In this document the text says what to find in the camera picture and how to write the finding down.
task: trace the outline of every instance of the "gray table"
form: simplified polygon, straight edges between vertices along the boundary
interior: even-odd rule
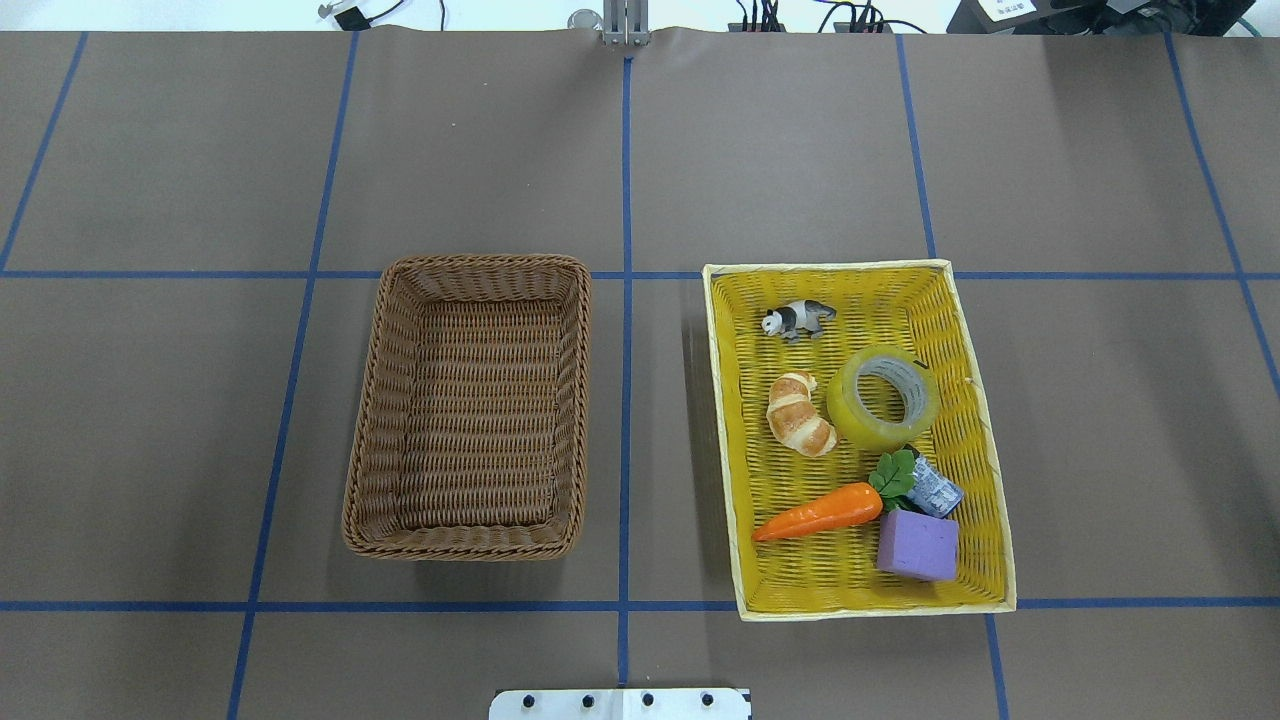
[[[756,717],[1280,714],[1280,45],[632,55],[0,35],[0,715],[452,720],[618,683],[750,687]],[[454,251],[596,273],[564,560],[342,544],[378,272]],[[739,621],[695,272],[927,255],[959,272],[1020,610]]]

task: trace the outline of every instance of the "gray clamp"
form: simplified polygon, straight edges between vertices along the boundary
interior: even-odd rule
[[[604,0],[605,45],[649,45],[649,0]]]

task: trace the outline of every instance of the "croissant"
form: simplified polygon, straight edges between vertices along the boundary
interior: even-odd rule
[[[769,388],[769,409],[764,416],[778,442],[806,457],[818,457],[836,447],[836,428],[818,415],[809,400],[818,380],[809,373],[785,373]]]

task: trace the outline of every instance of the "purple cube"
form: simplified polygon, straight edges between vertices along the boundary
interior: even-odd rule
[[[881,520],[876,566],[918,580],[956,579],[960,523],[893,510]]]

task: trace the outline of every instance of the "clear tape roll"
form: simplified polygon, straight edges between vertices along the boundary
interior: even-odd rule
[[[877,377],[902,396],[901,423],[877,418],[861,393],[858,378]],[[888,452],[915,439],[933,424],[941,405],[938,380],[915,355],[891,345],[873,345],[854,354],[827,384],[827,414],[859,450]]]

